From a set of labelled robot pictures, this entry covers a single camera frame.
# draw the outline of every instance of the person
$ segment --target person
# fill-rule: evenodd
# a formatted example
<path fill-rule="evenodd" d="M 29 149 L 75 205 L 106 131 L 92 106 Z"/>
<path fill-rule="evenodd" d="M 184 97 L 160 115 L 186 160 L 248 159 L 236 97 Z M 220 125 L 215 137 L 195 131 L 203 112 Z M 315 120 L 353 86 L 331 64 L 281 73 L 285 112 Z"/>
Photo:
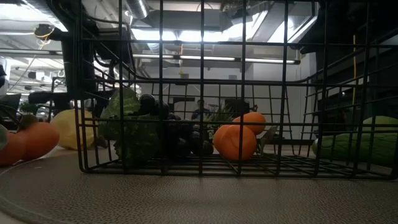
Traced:
<path fill-rule="evenodd" d="M 200 119 L 200 106 L 202 106 L 202 105 L 203 105 L 203 114 L 204 114 L 205 116 L 211 116 L 210 110 L 209 110 L 209 109 L 206 109 L 206 108 L 204 107 L 204 105 L 205 105 L 205 101 L 204 101 L 204 100 L 198 100 L 197 104 L 198 104 L 198 109 L 196 109 L 196 110 L 192 113 L 191 120 Z"/>

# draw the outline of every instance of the ceiling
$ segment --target ceiling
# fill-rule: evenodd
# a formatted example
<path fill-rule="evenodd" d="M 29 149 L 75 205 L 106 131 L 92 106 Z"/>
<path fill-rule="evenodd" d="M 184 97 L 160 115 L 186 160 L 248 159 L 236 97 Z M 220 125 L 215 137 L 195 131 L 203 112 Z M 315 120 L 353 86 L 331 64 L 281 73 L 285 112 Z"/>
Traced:
<path fill-rule="evenodd" d="M 10 84 L 13 93 L 29 93 L 31 91 L 50 90 L 50 79 L 33 80 L 27 77 L 29 71 L 44 72 L 47 76 L 56 77 L 62 74 L 63 61 L 60 56 L 41 56 L 33 54 L 5 54 L 1 49 L 25 49 L 25 50 L 49 50 L 61 51 L 60 42 L 42 42 L 32 35 L 38 24 L 51 24 L 62 29 L 62 24 L 53 15 L 43 11 L 45 6 L 37 7 L 39 0 L 18 0 L 28 4 L 1 4 L 0 3 L 0 57 L 5 57 L 12 64 Z M 239 1 L 207 0 L 205 4 L 206 31 L 205 41 L 241 41 L 242 23 L 231 20 L 233 9 L 241 7 Z M 89 15 L 100 19 L 118 20 L 117 0 L 83 0 L 83 4 Z M 156 18 L 156 11 L 160 8 L 159 1 L 147 0 L 151 8 L 149 15 L 142 20 L 130 20 L 130 15 L 125 12 L 123 19 L 132 22 L 133 38 L 142 40 L 158 40 L 159 25 Z M 251 42 L 283 42 L 284 36 L 284 4 L 273 1 L 248 1 L 250 10 L 247 18 L 246 41 Z M 197 11 L 200 5 L 197 1 L 164 1 L 164 38 L 169 35 L 171 40 L 200 41 Z M 312 17 L 310 2 L 292 2 L 289 5 L 288 37 L 289 42 L 299 39 L 299 32 Z M 117 27 L 116 24 L 97 23 L 100 29 Z M 200 44 L 165 44 L 166 53 L 184 55 L 200 55 Z M 158 54 L 153 47 L 147 44 L 134 44 L 135 53 Z M 205 45 L 205 55 L 214 57 L 241 57 L 242 48 L 240 45 Z M 246 47 L 246 58 L 277 58 L 283 57 L 282 47 Z M 297 59 L 295 50 L 288 49 L 287 58 Z M 158 60 L 143 60 L 146 67 L 158 66 Z M 166 67 L 199 67 L 199 61 L 195 60 L 169 60 L 165 62 Z M 211 62 L 207 63 L 209 68 L 231 68 L 240 67 L 239 63 Z M 25 86 L 30 85 L 32 90 L 26 90 Z M 55 91 L 66 91 L 66 88 L 59 84 Z"/>

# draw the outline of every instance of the orange fruit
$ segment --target orange fruit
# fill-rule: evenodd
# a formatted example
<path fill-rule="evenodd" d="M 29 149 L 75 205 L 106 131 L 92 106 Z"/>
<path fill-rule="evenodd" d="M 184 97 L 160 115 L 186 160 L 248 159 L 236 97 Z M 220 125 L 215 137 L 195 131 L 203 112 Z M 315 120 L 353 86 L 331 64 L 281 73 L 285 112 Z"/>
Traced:
<path fill-rule="evenodd" d="M 220 128 L 218 128 L 218 130 L 214 134 L 213 144 L 218 152 L 221 152 L 222 150 L 223 142 L 221 141 L 221 139 L 223 138 L 225 131 L 229 126 L 230 125 L 222 125 Z"/>
<path fill-rule="evenodd" d="M 257 139 L 254 133 L 247 127 L 243 126 L 243 141 L 242 141 L 242 160 L 248 160 L 256 151 Z M 223 137 L 221 138 L 222 150 L 220 152 L 226 159 L 239 159 L 239 125 L 230 125 L 226 128 Z"/>
<path fill-rule="evenodd" d="M 233 122 L 241 122 L 241 117 L 237 117 Z M 261 134 L 266 128 L 266 118 L 258 112 L 250 112 L 243 115 L 243 122 L 253 122 L 253 123 L 264 123 L 264 125 L 245 125 L 248 127 L 255 135 Z"/>
<path fill-rule="evenodd" d="M 8 144 L 0 150 L 0 166 L 11 166 L 20 161 L 25 154 L 25 139 L 23 135 L 8 133 Z"/>
<path fill-rule="evenodd" d="M 26 151 L 22 160 L 38 159 L 49 153 L 57 144 L 60 135 L 55 126 L 47 122 L 37 122 L 25 131 L 20 132 L 25 136 Z"/>

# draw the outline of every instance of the metal wire grid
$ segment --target metal wire grid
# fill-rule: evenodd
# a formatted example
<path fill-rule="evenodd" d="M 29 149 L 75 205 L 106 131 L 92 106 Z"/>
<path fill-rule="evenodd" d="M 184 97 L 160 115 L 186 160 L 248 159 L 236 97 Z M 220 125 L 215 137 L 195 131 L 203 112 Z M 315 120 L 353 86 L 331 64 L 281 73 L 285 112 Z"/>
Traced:
<path fill-rule="evenodd" d="M 82 19 L 83 19 L 83 12 L 82 12 L 82 4 L 81 1 L 79 1 L 79 16 L 78 20 L 76 22 L 76 32 L 74 33 L 74 44 L 75 44 L 75 55 L 76 57 L 73 60 L 73 63 L 75 65 L 78 65 L 74 68 L 74 76 L 73 76 L 73 84 L 74 84 L 74 89 L 73 89 L 73 94 L 74 94 L 74 99 L 75 99 L 75 105 L 77 105 L 77 100 L 79 99 L 84 99 L 84 98 L 94 98 L 98 97 L 101 98 L 101 96 L 96 95 L 95 93 L 89 93 L 87 91 L 84 91 L 84 88 L 82 86 L 83 82 L 102 82 L 103 83 L 103 91 L 105 91 L 105 82 L 108 83 L 109 85 L 112 85 L 114 88 L 114 84 L 118 83 L 119 86 L 123 85 L 131 85 L 135 83 L 151 83 L 151 84 L 157 84 L 159 85 L 159 93 L 157 96 L 159 97 L 160 104 L 163 102 L 163 84 L 184 84 L 184 85 L 191 85 L 191 84 L 196 84 L 200 85 L 200 99 L 203 100 L 204 97 L 210 97 L 210 96 L 205 96 L 204 95 L 204 85 L 219 85 L 221 88 L 221 85 L 236 85 L 236 86 L 241 86 L 241 96 L 240 99 L 242 102 L 244 102 L 244 99 L 247 98 L 245 97 L 245 92 L 244 92 L 244 87 L 245 86 L 268 86 L 269 88 L 271 86 L 280 86 L 282 88 L 281 91 L 281 96 L 277 97 L 277 99 L 281 100 L 281 102 L 287 101 L 287 87 L 288 86 L 301 86 L 301 87 L 306 87 L 307 89 L 307 94 L 305 97 L 305 114 L 304 114 L 304 121 L 302 123 L 291 123 L 290 120 L 288 123 L 285 122 L 284 116 L 280 116 L 280 122 L 271 122 L 267 123 L 268 126 L 274 126 L 278 125 L 279 126 L 279 137 L 278 139 L 275 140 L 277 144 L 277 150 L 275 149 L 275 153 L 270 155 L 270 154 L 261 154 L 260 156 L 254 156 L 252 160 L 250 161 L 242 161 L 242 141 L 240 141 L 239 144 L 239 160 L 238 161 L 227 161 L 224 159 L 221 155 L 212 155 L 212 156 L 203 156 L 203 154 L 200 154 L 199 156 L 190 156 L 189 162 L 176 162 L 176 161 L 170 161 L 167 160 L 164 156 L 164 153 L 162 153 L 160 159 L 153 159 L 148 162 L 146 166 L 140 167 L 140 169 L 130 169 L 126 165 L 126 161 L 124 158 L 126 158 L 126 151 L 122 150 L 122 155 L 121 159 L 115 159 L 112 158 L 112 152 L 111 152 L 111 147 L 108 147 L 108 158 L 106 158 L 106 162 L 100 162 L 100 156 L 98 154 L 98 147 L 95 142 L 95 165 L 90 166 L 89 161 L 88 161 L 88 146 L 86 144 L 86 136 L 85 136 L 85 128 L 90 127 L 90 125 L 85 124 L 85 122 L 82 122 L 79 124 L 78 122 L 78 117 L 79 117 L 79 111 L 81 112 L 81 117 L 83 121 L 109 121 L 109 122 L 120 122 L 120 125 L 123 127 L 125 122 L 131 122 L 131 121 L 126 121 L 124 120 L 123 116 L 120 116 L 120 119 L 98 119 L 98 118 L 85 118 L 84 117 L 84 105 L 81 105 L 81 110 L 78 110 L 76 107 L 75 110 L 75 115 L 76 115 L 76 123 L 78 124 L 76 126 L 76 131 L 77 131 L 77 141 L 80 142 L 80 131 L 82 131 L 82 140 L 83 140 L 83 145 L 78 148 L 78 158 L 79 158 L 79 165 L 80 169 L 83 172 L 87 173 L 107 173 L 107 174 L 149 174 L 149 175 L 199 175 L 199 176 L 204 176 L 204 175 L 216 175 L 216 176 L 233 176 L 233 177 L 320 177 L 320 178 L 349 178 L 349 179 L 396 179 L 398 175 L 398 145 L 395 150 L 395 156 L 394 156 L 394 165 L 391 169 L 391 173 L 384 174 L 381 172 L 374 172 L 371 170 L 371 160 L 368 161 L 367 168 L 365 169 L 360 169 L 359 166 L 359 161 L 358 161 L 358 152 L 359 152 L 359 147 L 360 147 L 360 142 L 361 142 L 361 135 L 362 133 L 365 133 L 363 131 L 363 127 L 372 127 L 371 133 L 377 133 L 377 131 L 374 130 L 375 127 L 380 126 L 374 124 L 374 119 L 372 125 L 368 124 L 346 124 L 347 126 L 351 127 L 358 127 L 358 131 L 351 131 L 351 135 L 353 133 L 358 134 L 358 139 L 357 139 L 357 144 L 354 147 L 354 153 L 352 155 L 353 157 L 353 162 L 352 165 L 349 161 L 346 162 L 346 164 L 341 164 L 341 162 L 338 161 L 333 161 L 331 159 L 330 161 L 325 161 L 321 160 L 320 158 L 320 153 L 317 154 L 316 158 L 310 158 L 308 157 L 309 155 L 309 150 L 310 146 L 308 146 L 307 149 L 307 156 L 301 156 L 302 153 L 302 145 L 308 145 L 308 144 L 302 144 L 303 143 L 303 135 L 306 133 L 304 131 L 304 128 L 306 126 L 311 127 L 311 131 L 309 132 L 312 136 L 314 134 L 313 127 L 318 127 L 318 135 L 319 135 L 319 141 L 318 141 L 318 148 L 322 145 L 322 136 L 326 133 L 323 131 L 323 125 L 326 125 L 326 123 L 323 122 L 325 112 L 330 111 L 330 110 L 337 110 L 342 107 L 338 106 L 337 108 L 326 108 L 326 103 L 325 100 L 321 101 L 320 108 L 321 110 L 317 111 L 317 101 L 318 101 L 318 94 L 321 94 L 322 99 L 326 99 L 328 96 L 328 91 L 331 88 L 339 88 L 339 93 L 341 93 L 342 88 L 357 88 L 362 90 L 363 92 L 363 97 L 360 101 L 360 103 L 357 103 L 355 105 L 352 105 L 351 107 L 359 107 L 359 108 L 364 108 L 366 104 L 368 103 L 374 103 L 375 101 L 381 101 L 385 100 L 384 99 L 377 99 L 377 100 L 371 100 L 371 101 L 366 101 L 366 91 L 368 88 L 370 89 L 378 89 L 378 88 L 397 88 L 398 86 L 390 85 L 390 86 L 382 86 L 382 85 L 368 85 L 367 82 L 363 82 L 362 85 L 358 84 L 358 80 L 360 78 L 363 78 L 363 80 L 367 80 L 368 76 L 370 75 L 375 75 L 378 72 L 382 72 L 383 70 L 388 69 L 387 67 L 385 68 L 378 68 L 378 70 L 369 73 L 369 65 L 368 65 L 368 60 L 369 60 L 369 49 L 370 48 L 389 48 L 389 49 L 396 49 L 396 45 L 378 45 L 378 42 L 382 42 L 383 38 L 388 37 L 391 34 L 395 34 L 397 31 L 392 30 L 390 34 L 386 34 L 384 37 L 378 38 L 376 41 L 377 42 L 370 42 L 369 39 L 369 26 L 370 26 L 370 21 L 369 21 L 369 13 L 370 13 L 370 7 L 371 3 L 370 1 L 367 1 L 367 19 L 366 19 L 366 41 L 365 44 L 332 44 L 329 43 L 328 41 L 328 27 L 325 26 L 325 40 L 324 43 L 322 44 L 311 44 L 311 43 L 306 43 L 306 44 L 295 44 L 295 43 L 287 43 L 287 24 L 288 24 L 288 1 L 285 2 L 285 16 L 284 16 L 284 43 L 268 43 L 268 42 L 246 42 L 246 39 L 243 38 L 241 42 L 200 42 L 201 45 L 201 51 L 200 51 L 200 79 L 189 79 L 189 80 L 184 80 L 184 79 L 172 79 L 172 78 L 164 78 L 163 77 L 163 60 L 159 60 L 159 78 L 145 78 L 145 77 L 140 77 L 137 75 L 135 70 L 130 69 L 126 64 L 122 62 L 123 59 L 123 54 L 122 51 L 119 51 L 119 55 L 113 54 L 109 49 L 109 52 L 113 54 L 115 59 L 119 61 L 119 70 L 122 70 L 123 68 L 127 69 L 130 71 L 129 75 L 133 75 L 133 79 L 129 80 L 123 80 L 122 75 L 119 77 L 119 80 L 112 80 L 112 79 L 105 79 L 105 76 L 109 76 L 108 74 L 105 74 L 104 72 L 100 71 L 103 74 L 103 79 L 99 80 L 90 80 L 90 79 L 84 79 L 82 78 L 82 64 L 83 63 L 88 63 L 87 61 L 83 60 L 82 58 L 82 48 L 84 47 L 85 43 L 88 42 L 96 42 L 101 44 L 104 48 L 106 48 L 103 43 L 105 42 L 115 42 L 119 44 L 120 49 L 124 47 L 125 43 L 158 43 L 160 49 L 163 49 L 163 44 L 185 44 L 186 42 L 182 41 L 165 41 L 165 40 L 159 40 L 159 41 L 144 41 L 144 40 L 125 40 L 123 39 L 122 35 L 120 35 L 120 38 L 118 40 L 109 40 L 109 39 L 98 39 L 98 38 L 86 38 L 83 36 L 83 31 L 88 32 L 87 30 L 84 30 L 84 27 L 82 26 Z M 325 24 L 327 24 L 328 18 L 328 9 L 327 5 L 329 4 L 328 1 L 324 1 L 324 4 L 326 6 L 325 9 Z M 201 36 L 203 39 L 204 36 L 204 27 L 205 27 L 205 21 L 204 21 L 204 0 L 201 0 Z M 243 1 L 243 8 L 246 8 L 246 0 Z M 243 31 L 242 31 L 242 36 L 246 36 L 246 11 L 243 12 Z M 119 7 L 119 21 L 122 21 L 122 7 Z M 163 0 L 160 0 L 160 37 L 162 37 L 163 33 Z M 119 33 L 121 34 L 123 31 L 123 24 L 122 22 L 119 22 Z M 241 80 L 212 80 L 212 79 L 204 79 L 204 45 L 205 44 L 227 44 L 227 45 L 242 45 L 242 58 L 241 58 L 241 63 L 242 63 L 242 78 Z M 270 81 L 258 81 L 258 80 L 246 80 L 245 79 L 245 58 L 246 58 L 246 46 L 247 45 L 262 45 L 262 46 L 280 46 L 284 48 L 284 56 L 283 56 L 283 70 L 282 70 L 282 81 L 281 82 L 270 82 Z M 318 71 L 316 74 L 306 78 L 305 80 L 299 80 L 296 82 L 287 82 L 286 81 L 286 68 L 287 68 L 287 47 L 291 46 L 322 46 L 324 50 L 324 63 L 323 67 L 324 69 Z M 344 58 L 333 62 L 331 64 L 328 64 L 328 48 L 331 46 L 337 46 L 337 47 L 357 47 L 360 48 L 359 50 L 356 50 L 350 55 L 345 56 Z M 351 58 L 352 56 L 358 55 L 362 52 L 365 52 L 365 60 L 364 60 L 364 72 L 363 75 L 356 77 L 355 79 L 352 80 L 347 80 L 345 82 L 339 83 L 339 84 L 330 84 L 327 82 L 327 73 L 328 70 L 339 65 L 341 62 Z M 163 58 L 163 51 L 159 52 L 159 58 Z M 310 83 L 311 78 L 313 77 L 318 77 L 322 75 L 322 83 Z M 349 82 L 356 81 L 355 84 L 347 84 Z M 317 87 L 321 88 L 321 91 L 318 91 L 314 94 L 308 94 L 308 89 L 310 87 Z M 123 114 L 123 89 L 120 88 L 120 111 L 121 114 Z M 312 112 L 307 112 L 308 110 L 308 98 L 314 96 L 315 97 L 315 104 L 313 107 Z M 254 93 L 252 95 L 252 100 L 254 100 L 257 97 L 254 96 Z M 288 108 L 285 108 L 285 105 L 288 106 L 288 104 L 281 103 L 280 104 L 280 113 L 285 114 L 285 111 Z M 165 121 L 162 116 L 163 111 L 160 110 L 160 116 L 158 123 L 160 125 L 163 125 L 165 123 L 189 123 L 189 124 L 199 124 L 200 125 L 200 138 L 203 140 L 203 125 L 204 124 L 233 124 L 229 122 L 215 122 L 215 121 L 204 121 L 203 116 L 201 116 L 200 121 Z M 200 113 L 203 114 L 203 107 L 200 108 Z M 315 123 L 315 115 L 318 116 L 318 122 Z M 247 123 L 244 122 L 243 120 L 243 114 L 240 114 L 241 116 L 241 122 L 240 122 L 240 127 L 244 124 L 256 124 L 260 125 L 261 123 Z M 306 123 L 306 117 L 307 116 L 312 116 L 312 123 Z M 362 121 L 364 119 L 364 110 L 361 110 L 360 118 L 359 120 Z M 154 121 L 149 121 L 149 120 L 139 120 L 139 121 L 134 121 L 134 122 L 154 122 Z M 285 141 L 283 139 L 283 135 L 285 130 L 285 127 L 292 127 L 292 126 L 301 126 L 302 127 L 302 134 L 301 134 L 301 142 L 300 141 L 294 141 L 291 140 Z M 382 125 L 383 127 L 396 127 L 394 125 Z M 242 139 L 243 133 L 240 132 L 239 138 Z M 124 129 L 121 129 L 121 142 L 122 142 L 122 148 L 125 149 L 124 147 Z M 160 135 L 160 142 L 164 142 L 164 137 Z M 282 155 L 282 146 L 284 143 L 287 144 L 298 144 L 300 145 L 300 149 L 298 150 L 298 154 L 295 153 L 294 149 L 292 148 L 293 155 L 292 156 L 283 156 Z"/>

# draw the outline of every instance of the gray mat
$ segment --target gray mat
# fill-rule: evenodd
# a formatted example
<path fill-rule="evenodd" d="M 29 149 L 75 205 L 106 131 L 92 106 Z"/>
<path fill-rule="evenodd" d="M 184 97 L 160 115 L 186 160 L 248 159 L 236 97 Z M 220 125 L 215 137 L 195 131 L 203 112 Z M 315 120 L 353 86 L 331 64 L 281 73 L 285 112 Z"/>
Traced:
<path fill-rule="evenodd" d="M 0 170 L 0 209 L 28 223 L 397 223 L 398 184 L 89 175 L 76 156 Z"/>

